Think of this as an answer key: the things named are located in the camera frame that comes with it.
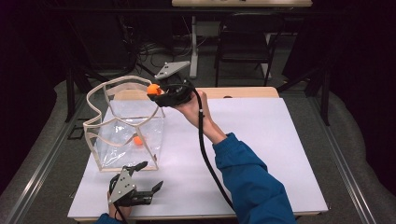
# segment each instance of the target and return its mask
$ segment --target chair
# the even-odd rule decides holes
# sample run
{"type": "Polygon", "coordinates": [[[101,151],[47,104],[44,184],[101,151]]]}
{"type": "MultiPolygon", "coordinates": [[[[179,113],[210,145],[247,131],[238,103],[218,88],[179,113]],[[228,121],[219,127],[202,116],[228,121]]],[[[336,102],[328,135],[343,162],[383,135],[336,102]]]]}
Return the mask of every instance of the chair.
{"type": "Polygon", "coordinates": [[[225,63],[267,63],[268,69],[263,86],[267,85],[276,40],[284,28],[284,20],[276,14],[234,13],[227,16],[219,26],[219,42],[215,58],[216,84],[219,85],[219,64],[225,63]],[[266,41],[266,35],[275,37],[266,41]]]}

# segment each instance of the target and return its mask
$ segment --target person's hand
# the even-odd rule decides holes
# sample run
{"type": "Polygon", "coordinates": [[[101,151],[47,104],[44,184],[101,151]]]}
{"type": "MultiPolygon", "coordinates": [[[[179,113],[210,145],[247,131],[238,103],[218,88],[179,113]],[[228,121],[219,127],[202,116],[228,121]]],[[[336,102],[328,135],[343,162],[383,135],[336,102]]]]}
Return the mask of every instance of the person's hand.
{"type": "MultiPolygon", "coordinates": [[[[109,198],[110,198],[110,193],[107,192],[107,199],[109,199],[109,198]]],[[[122,212],[122,215],[123,215],[125,218],[128,218],[129,215],[131,215],[132,206],[129,206],[129,207],[121,207],[121,206],[119,206],[119,209],[120,209],[120,211],[122,212]]],[[[114,206],[113,203],[110,203],[110,204],[108,205],[108,215],[109,215],[110,217],[112,217],[112,218],[117,219],[117,220],[122,220],[122,217],[121,217],[120,213],[117,212],[117,209],[116,209],[116,207],[114,206]]]]}
{"type": "MultiPolygon", "coordinates": [[[[204,135],[213,143],[217,144],[227,138],[224,132],[219,128],[219,126],[213,121],[212,116],[210,115],[209,105],[207,103],[206,93],[203,91],[198,91],[198,94],[201,98],[202,109],[204,112],[204,135]]],[[[196,128],[199,128],[199,105],[198,105],[198,97],[195,93],[191,94],[191,100],[185,104],[175,106],[175,109],[186,117],[186,119],[194,125],[196,128]]]]}
{"type": "MultiPolygon", "coordinates": [[[[212,117],[210,116],[209,105],[207,104],[207,96],[206,93],[203,91],[198,91],[198,94],[201,98],[202,108],[204,111],[204,122],[212,122],[212,117]]],[[[194,92],[191,93],[191,100],[187,103],[182,105],[175,106],[175,109],[180,111],[186,117],[186,119],[198,128],[198,112],[199,112],[199,105],[198,105],[198,97],[194,92]]]]}

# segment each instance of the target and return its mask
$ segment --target wrist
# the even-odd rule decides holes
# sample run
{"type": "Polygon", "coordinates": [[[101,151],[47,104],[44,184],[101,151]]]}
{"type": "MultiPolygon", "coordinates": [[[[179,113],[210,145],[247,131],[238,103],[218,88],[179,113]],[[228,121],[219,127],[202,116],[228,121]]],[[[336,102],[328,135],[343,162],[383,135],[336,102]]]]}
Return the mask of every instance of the wrist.
{"type": "Polygon", "coordinates": [[[213,120],[204,120],[204,135],[215,145],[227,138],[227,135],[213,120]]]}
{"type": "Polygon", "coordinates": [[[122,217],[117,213],[116,215],[114,214],[108,214],[109,217],[116,219],[117,221],[122,221],[122,217]]]}

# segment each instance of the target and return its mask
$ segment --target gray carpet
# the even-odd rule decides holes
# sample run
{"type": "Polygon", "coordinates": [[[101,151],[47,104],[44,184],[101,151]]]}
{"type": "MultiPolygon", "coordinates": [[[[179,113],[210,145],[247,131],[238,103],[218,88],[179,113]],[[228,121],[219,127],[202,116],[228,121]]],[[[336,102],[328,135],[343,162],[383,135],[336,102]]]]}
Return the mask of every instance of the gray carpet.
{"type": "MultiPolygon", "coordinates": [[[[289,37],[284,37],[283,45],[281,43],[278,45],[272,69],[273,77],[269,86],[280,86],[286,79],[280,74],[290,52],[290,43],[292,44],[292,40],[290,41],[289,37]]],[[[214,49],[215,47],[210,42],[200,47],[198,78],[193,81],[196,87],[212,87],[214,85],[214,49]]],[[[176,61],[189,59],[188,56],[175,58],[176,61]]],[[[172,60],[172,57],[156,54],[152,58],[147,58],[143,63],[152,71],[158,72],[164,62],[172,60]]],[[[260,71],[257,70],[246,67],[236,67],[235,69],[239,69],[240,73],[250,73],[250,76],[260,76],[260,71]]],[[[148,76],[144,71],[138,70],[136,73],[140,73],[142,77],[148,76]]],[[[240,84],[240,82],[235,83],[234,80],[228,79],[220,81],[220,86],[235,86],[236,84],[240,84]]],[[[243,85],[260,86],[261,83],[259,80],[250,80],[249,83],[243,85]]],[[[367,223],[364,222],[364,218],[361,218],[361,211],[357,209],[359,206],[351,197],[353,190],[351,191],[348,187],[347,181],[342,175],[345,167],[349,168],[353,174],[353,178],[358,184],[357,189],[364,196],[376,223],[396,223],[396,213],[394,212],[396,211],[396,199],[378,183],[372,169],[365,162],[364,143],[359,127],[345,109],[342,101],[331,95],[329,111],[331,126],[330,128],[323,127],[315,106],[316,99],[304,97],[303,88],[304,83],[301,83],[280,95],[285,99],[305,153],[331,210],[319,216],[300,217],[298,223],[367,223]],[[336,140],[335,147],[339,147],[347,164],[340,165],[336,162],[333,153],[334,142],[329,140],[328,132],[333,134],[336,140]]],[[[78,119],[87,119],[91,113],[87,106],[82,104],[81,112],[76,115],[74,121],[64,127],[67,111],[65,84],[61,83],[56,91],[58,102],[46,127],[21,169],[0,197],[1,220],[7,220],[10,218],[9,215],[14,215],[9,220],[19,220],[20,223],[76,223],[76,221],[67,218],[67,213],[90,151],[84,138],[63,140],[58,139],[58,136],[64,133],[64,130],[70,133],[70,129],[75,124],[81,125],[82,121],[78,119]],[[38,173],[43,175],[44,183],[33,191],[32,201],[28,200],[25,207],[15,206],[20,202],[25,202],[21,201],[21,195],[26,191],[25,189],[28,189],[26,187],[31,178],[37,175],[35,171],[37,167],[40,167],[40,162],[48,156],[54,147],[59,148],[59,153],[51,154],[53,163],[50,165],[50,171],[46,174],[38,173]]]]}

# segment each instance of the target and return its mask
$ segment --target black curtain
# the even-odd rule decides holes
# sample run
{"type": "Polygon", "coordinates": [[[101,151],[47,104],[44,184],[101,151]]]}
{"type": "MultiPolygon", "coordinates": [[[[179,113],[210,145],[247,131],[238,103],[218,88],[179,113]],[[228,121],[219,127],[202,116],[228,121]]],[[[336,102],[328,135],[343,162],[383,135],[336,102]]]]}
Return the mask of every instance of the black curtain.
{"type": "MultiPolygon", "coordinates": [[[[321,0],[312,6],[348,7],[358,10],[358,19],[334,64],[330,89],[357,121],[366,146],[366,160],[380,182],[396,195],[396,3],[321,0]]],[[[283,74],[294,79],[318,65],[340,26],[337,22],[306,21],[283,74]]]]}
{"type": "Polygon", "coordinates": [[[0,10],[1,193],[46,124],[64,71],[35,4],[3,1],[0,10]]]}

